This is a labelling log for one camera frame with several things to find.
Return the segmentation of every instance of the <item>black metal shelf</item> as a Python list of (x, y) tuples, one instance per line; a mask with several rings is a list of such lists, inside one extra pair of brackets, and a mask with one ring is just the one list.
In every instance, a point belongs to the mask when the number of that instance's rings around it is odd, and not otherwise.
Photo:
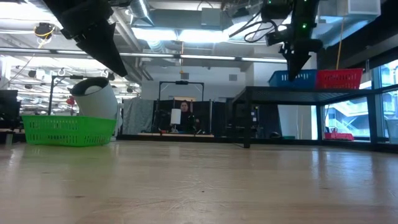
[(247, 86), (238, 94), (233, 103), (245, 103), (250, 95), (253, 104), (278, 105), (329, 105), (341, 101), (366, 97), (375, 90), (300, 90), (292, 88)]

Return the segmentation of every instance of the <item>ceiling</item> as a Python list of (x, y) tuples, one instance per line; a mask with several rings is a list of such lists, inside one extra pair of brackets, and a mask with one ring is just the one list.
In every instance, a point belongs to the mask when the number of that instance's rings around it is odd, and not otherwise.
[[(202, 11), (209, 8), (224, 10), (221, 12), (221, 17), (226, 20), (230, 14), (236, 12), (240, 7), (249, 7), (249, 10), (258, 11), (261, 6), (258, 3), (262, 2), (259, 0), (245, 1), (245, 0), (213, 0), (213, 1), (195, 1), (195, 0), (149, 0), (151, 14), (160, 10), (178, 10), (179, 12), (187, 11), (193, 13), (196, 11)], [(40, 44), (40, 40), (34, 35), (33, 28), (38, 25), (39, 22), (49, 22), (55, 24), (57, 28), (54, 30), (51, 41), (43, 45), (43, 49), (64, 49), (64, 50), (80, 50), (75, 45), (75, 41), (67, 40), (60, 33), (60, 24), (56, 18), (49, 12), (44, 10), (44, 7), (37, 7), (34, 4), (16, 4), (10, 2), (1, 2), (0, 0), (0, 47), (14, 47), (14, 48), (37, 48)], [(116, 32), (114, 35), (114, 42), (120, 52), (136, 52), (136, 47), (142, 49), (144, 52), (152, 52), (148, 42), (144, 39), (136, 39), (130, 27), (134, 27), (134, 21), (131, 23), (131, 14), (126, 13), (126, 8), (114, 8), (114, 16), (111, 18), (111, 22), (116, 21)], [(326, 44), (334, 44), (340, 38), (341, 23), (343, 18), (341, 16), (325, 14), (319, 17), (318, 27), (314, 30), (314, 37), (320, 38)], [(345, 20), (345, 32), (343, 37), (347, 37), (353, 32), (357, 31), (361, 27), (365, 26), (370, 19), (364, 19), (358, 17), (348, 17)], [(275, 21), (277, 24), (281, 24), (283, 21)], [(230, 34), (234, 30), (240, 28), (243, 24), (235, 24), (233, 26), (223, 29), (225, 34)], [(224, 42), (217, 43), (200, 43), (200, 42), (176, 42), (174, 40), (162, 41), (167, 52), (171, 53), (184, 53), (192, 55), (220, 55), (220, 56), (238, 56), (238, 57), (268, 57), (268, 58), (281, 58), (278, 54), (280, 45), (274, 45), (267, 47), (265, 41), (261, 40), (256, 44), (248, 44), (243, 41), (243, 35), (238, 35), (233, 39), (229, 39)], [(62, 55), (51, 55), (51, 57), (34, 57), (26, 67), (26, 69), (20, 72), (23, 67), (31, 58), (32, 55), (9, 55), (9, 63), (12, 64), (11, 77), (13, 78), (16, 74), (20, 73), (10, 85), (10, 88), (17, 89), (21, 92), (21, 96), (24, 97), (25, 102), (34, 102), (34, 106), (30, 106), (31, 111), (42, 109), (38, 105), (48, 105), (48, 84), (51, 81), (48, 79), (48, 75), (45, 80), (40, 77), (30, 78), (27, 73), (29, 70), (36, 70), (42, 68), (47, 74), (57, 74), (61, 69), (67, 72), (67, 74), (83, 74), (87, 77), (93, 76), (104, 76), (107, 68), (101, 63), (93, 60), (89, 57), (77, 58), (65, 58)], [(182, 69), (191, 73), (191, 77), (195, 78), (195, 74), (200, 74), (203, 78), (203, 74), (209, 72), (213, 73), (224, 73), (223, 75), (229, 75), (233, 73), (242, 73), (249, 67), (249, 62), (229, 62), (229, 61), (216, 61), (216, 60), (175, 60), (169, 59), (164, 60), (161, 58), (143, 58), (142, 60), (136, 60), (134, 58), (123, 58), (125, 64), (130, 67), (129, 76), (134, 77), (134, 82), (131, 78), (121, 78), (116, 76), (113, 83), (117, 87), (118, 98), (130, 98), (135, 97), (140, 93), (140, 89), (135, 87), (135, 92), (127, 93), (127, 85), (134, 86), (135, 83), (140, 83), (146, 79), (153, 80), (172, 80), (179, 79), (179, 71)], [(147, 71), (147, 75), (138, 72), (138, 68)], [(218, 82), (217, 78), (211, 76), (206, 77), (209, 80), (213, 80), (215, 83)], [(21, 83), (44, 83), (43, 85), (32, 85), (31, 90), (27, 90)], [(59, 94), (55, 100), (62, 102), (65, 101), (65, 97), (68, 95), (68, 86), (76, 83), (74, 80), (63, 80), (64, 83), (59, 84), (55, 88), (54, 92), (62, 93)], [(69, 108), (62, 107), (62, 112), (69, 112)]]

